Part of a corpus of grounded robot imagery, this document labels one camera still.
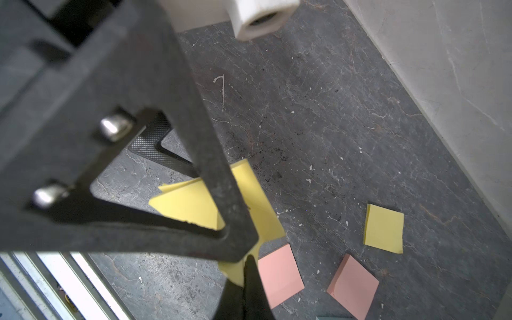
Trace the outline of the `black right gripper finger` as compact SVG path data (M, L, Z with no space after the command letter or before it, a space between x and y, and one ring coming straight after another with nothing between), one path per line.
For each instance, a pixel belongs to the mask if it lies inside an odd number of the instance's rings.
M242 287L227 280L213 319L250 320L275 317L269 306L256 260L249 255L244 266Z

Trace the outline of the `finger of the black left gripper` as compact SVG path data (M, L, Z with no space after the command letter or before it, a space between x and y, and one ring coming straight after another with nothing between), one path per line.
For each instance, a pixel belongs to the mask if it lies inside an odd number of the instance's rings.
M95 197L91 184L157 116L226 206L214 231ZM1 2L1 250L240 260L258 234L157 1Z
M165 149L164 138L172 131L172 126L163 113L158 113L141 133L128 145L127 149L149 161L177 171L191 178L198 178L192 162Z

